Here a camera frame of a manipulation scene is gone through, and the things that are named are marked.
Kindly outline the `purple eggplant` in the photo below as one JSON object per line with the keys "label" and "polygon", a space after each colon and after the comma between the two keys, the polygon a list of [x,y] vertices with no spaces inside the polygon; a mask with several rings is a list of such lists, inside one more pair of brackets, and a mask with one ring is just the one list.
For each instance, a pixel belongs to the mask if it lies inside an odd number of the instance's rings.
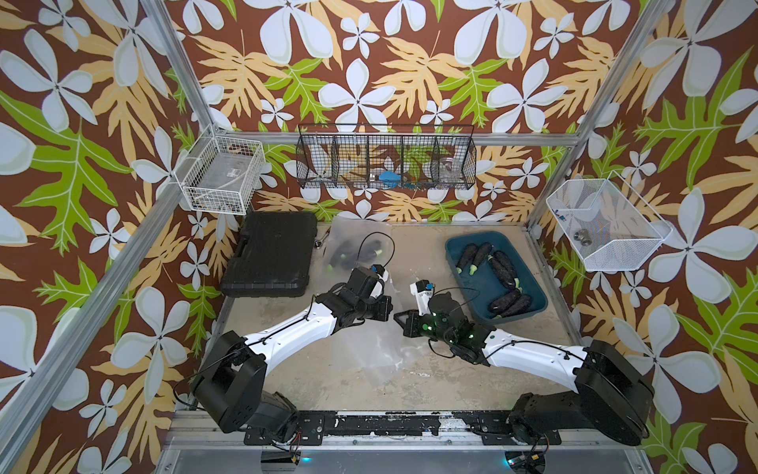
{"label": "purple eggplant", "polygon": [[356,265],[370,267],[383,254],[384,249],[376,242],[364,243],[362,246],[344,242],[333,252],[328,268],[349,271]]}

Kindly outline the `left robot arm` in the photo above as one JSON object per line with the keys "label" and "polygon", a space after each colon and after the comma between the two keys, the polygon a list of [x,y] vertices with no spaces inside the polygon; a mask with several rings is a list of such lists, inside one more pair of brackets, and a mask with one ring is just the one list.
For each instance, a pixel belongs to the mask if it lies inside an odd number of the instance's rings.
{"label": "left robot arm", "polygon": [[388,280],[381,265],[356,267],[346,282],[313,296],[305,310],[280,324],[247,336],[223,334],[191,380],[191,394],[224,434],[246,427],[267,440],[291,440],[299,412],[280,393],[264,391],[266,376],[343,329],[366,320],[386,322],[393,309]]}

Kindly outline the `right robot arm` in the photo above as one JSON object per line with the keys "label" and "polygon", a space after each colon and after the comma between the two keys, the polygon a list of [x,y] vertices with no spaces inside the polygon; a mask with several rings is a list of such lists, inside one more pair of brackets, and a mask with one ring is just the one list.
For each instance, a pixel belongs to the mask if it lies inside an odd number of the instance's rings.
{"label": "right robot arm", "polygon": [[436,292],[426,280],[411,286],[414,309],[394,320],[407,338],[444,343],[452,357],[472,365],[514,369],[564,386],[549,395],[525,393],[509,412],[515,438],[568,429],[594,429],[626,446],[639,446],[649,431],[655,389],[612,345],[562,346],[520,337],[473,322],[448,292]]}

